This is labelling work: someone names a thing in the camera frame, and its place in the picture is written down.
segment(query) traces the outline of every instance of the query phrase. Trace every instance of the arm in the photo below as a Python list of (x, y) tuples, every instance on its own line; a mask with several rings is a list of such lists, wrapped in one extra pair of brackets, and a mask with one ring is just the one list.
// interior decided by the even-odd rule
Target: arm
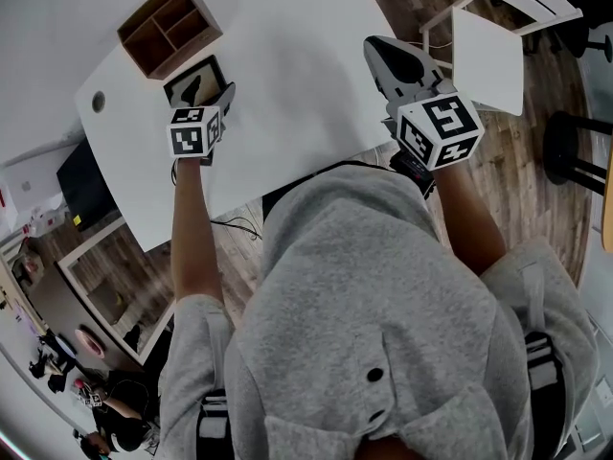
[(124, 416), (127, 419), (138, 419), (139, 421), (143, 419), (143, 416), (141, 416), (138, 412), (136, 412), (134, 409), (132, 409), (128, 405), (124, 404), (122, 401), (118, 401), (117, 399), (113, 399), (109, 397), (108, 399), (104, 401), (104, 403), (108, 405), (109, 407), (111, 407), (112, 409), (115, 409), (117, 412), (119, 412), (122, 416)]
[(160, 404), (160, 452), (187, 458), (195, 451), (200, 401), (224, 386), (223, 356), (232, 336), (198, 159), (178, 162), (171, 258), (176, 308)]
[(143, 419), (143, 416), (141, 416), (129, 405), (123, 403), (122, 401), (118, 401), (117, 399), (113, 399), (112, 397), (108, 397), (102, 388), (97, 388), (94, 392), (100, 396), (102, 403), (105, 403), (111, 409), (115, 409), (115, 411), (125, 418), (138, 419), (139, 421)]
[(197, 158), (181, 159), (177, 166), (171, 265), (177, 302), (185, 296), (206, 294), (223, 303)]
[(453, 252), (475, 274), (481, 275), (507, 253), (502, 234), (463, 162), (433, 174)]

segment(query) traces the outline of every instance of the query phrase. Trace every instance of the black strap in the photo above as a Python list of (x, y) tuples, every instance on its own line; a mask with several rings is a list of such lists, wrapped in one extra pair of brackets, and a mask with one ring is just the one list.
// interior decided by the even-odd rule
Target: black strap
[(566, 420), (562, 363), (545, 333), (528, 334), (526, 351), (534, 424), (533, 460), (546, 460), (556, 454)]

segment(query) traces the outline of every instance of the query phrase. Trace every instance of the white table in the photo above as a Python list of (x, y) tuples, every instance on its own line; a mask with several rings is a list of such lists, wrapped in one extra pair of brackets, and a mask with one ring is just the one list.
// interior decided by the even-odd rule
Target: white table
[(453, 84), (475, 103), (521, 116), (524, 53), (520, 35), (453, 9)]
[[(237, 84), (214, 165), (202, 169), (213, 218), (390, 140), (362, 51), (367, 36), (393, 35), (375, 0), (204, 1), (224, 34), (173, 75), (215, 54)], [(76, 96), (102, 175), (145, 251), (168, 241), (172, 226), (162, 85), (118, 45)]]

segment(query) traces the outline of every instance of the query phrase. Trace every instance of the black monitor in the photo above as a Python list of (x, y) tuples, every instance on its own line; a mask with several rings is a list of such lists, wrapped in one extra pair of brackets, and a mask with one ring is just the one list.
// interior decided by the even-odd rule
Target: black monitor
[(117, 209), (87, 140), (83, 140), (59, 168), (57, 180), (80, 231)]

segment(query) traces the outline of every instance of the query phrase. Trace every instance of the gray sleeve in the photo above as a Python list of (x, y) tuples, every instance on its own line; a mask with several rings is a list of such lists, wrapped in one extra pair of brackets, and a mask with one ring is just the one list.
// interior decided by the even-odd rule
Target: gray sleeve
[(260, 390), (240, 354), (236, 335), (228, 345), (225, 370), (235, 456), (238, 460), (268, 458)]
[(215, 298), (193, 295), (176, 305), (156, 458), (195, 458), (200, 401), (224, 386), (223, 357), (232, 332), (232, 324)]
[(566, 384), (565, 434), (570, 431), (594, 386), (598, 349), (589, 319), (572, 280), (544, 239), (516, 246), (481, 279), (517, 316), (524, 334), (539, 328), (554, 343)]

